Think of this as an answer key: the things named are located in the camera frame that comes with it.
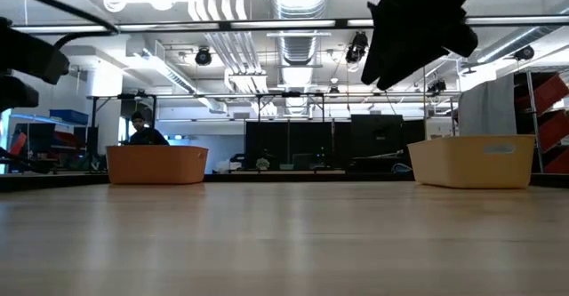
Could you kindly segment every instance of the orange bin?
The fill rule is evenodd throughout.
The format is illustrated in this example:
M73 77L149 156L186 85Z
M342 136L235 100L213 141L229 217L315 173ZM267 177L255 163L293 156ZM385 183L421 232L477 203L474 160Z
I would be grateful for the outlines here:
M194 146L109 146L111 184L193 184L202 182L207 148Z
M448 188L526 188L533 135L462 136L410 144L415 180Z

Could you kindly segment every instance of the ceiling duct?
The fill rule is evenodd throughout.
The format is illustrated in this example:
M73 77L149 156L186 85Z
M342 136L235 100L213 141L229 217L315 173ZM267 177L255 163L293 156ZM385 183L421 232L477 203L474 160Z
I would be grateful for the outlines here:
M326 2L327 0L272 0L273 12L275 13L275 17L280 20L322 18L325 12ZM315 33L314 30L295 32ZM281 36L278 38L278 48L281 52L282 65L294 66L292 68L282 68L282 78L285 84L298 88L305 87L311 83L313 68L302 68L298 66L314 64L318 43L317 36ZM302 103L306 104L306 98L302 99ZM291 101L294 104L289 110L293 114L299 114L304 111L303 108L299 106L299 100L287 100L287 105Z
M565 0L563 3L555 6L546 14L569 14L569 0ZM538 26L533 28L520 28L478 53L476 60L478 63L489 63L495 60L499 60L505 56L519 51L527 45L553 33L560 28L561 26Z

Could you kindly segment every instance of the ceiling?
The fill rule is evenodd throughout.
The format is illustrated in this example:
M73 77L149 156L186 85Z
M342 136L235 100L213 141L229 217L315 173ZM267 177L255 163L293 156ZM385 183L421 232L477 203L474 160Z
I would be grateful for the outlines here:
M121 12L107 12L103 7L102 0L60 0L67 4L72 4L87 12L96 14L104 19L116 24L119 23L145 23L161 21L191 21L188 15L186 3L176 3L168 11L157 11L150 4L129 4ZM369 12L365 7L368 1L375 0L328 0L325 17L327 18L369 18ZM530 15L548 14L553 6L562 3L564 0L468 0L465 9L470 15ZM245 9L250 19L272 19L270 0L244 0ZM83 20L74 18L64 12L59 12L32 0L0 0L0 15L11 19L18 25L62 25L78 24ZM475 28L478 35L478 50L483 50L504 36L517 30L517 28ZM369 92L373 86L366 86L359 83L361 69L356 72L348 72L342 53L346 45L351 41L355 30L333 30L329 36L321 38L321 44L317 53L317 65L313 76L312 90L325 91L329 88L330 79L338 78L338 85L341 91L350 92ZM166 49L166 58L184 76L189 77L199 87L201 92L227 92L227 87L223 83L225 67L216 55L210 66L199 67L194 62L194 54L198 46L207 45L203 34L140 34L146 42L159 41ZM268 75L268 88L277 88L279 78L279 58L275 39L268 38L267 32L253 32L252 38L255 48L260 58L260 63ZM74 44L87 44L86 42L75 41ZM89 44L101 49L102 51L117 48L107 38L89 40ZM561 50L548 57L540 59L552 51L562 49L569 44L569 29L562 28L553 34L542 38L532 44L536 51L535 59L532 63L535 67L557 66L569 67L569 50ZM180 54L185 53L187 57L183 59ZM159 75L154 69L144 68L133 57L117 55L117 58L128 66L128 71L135 72L136 75L125 76L124 86L129 88L167 88L172 87L169 80ZM428 73L431 69L444 62L438 60L429 64L424 72ZM512 66L512 62L503 61L496 66ZM446 79L447 88L456 88L456 80L459 77L456 70L440 73ZM423 69L407 77L403 82L396 85L394 91L412 90L413 84L420 82L423 78Z

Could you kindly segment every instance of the table surface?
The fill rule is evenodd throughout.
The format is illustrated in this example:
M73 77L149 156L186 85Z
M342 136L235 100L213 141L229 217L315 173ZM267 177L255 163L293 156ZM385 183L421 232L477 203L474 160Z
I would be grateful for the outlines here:
M0 195L0 294L569 294L569 191L208 183Z

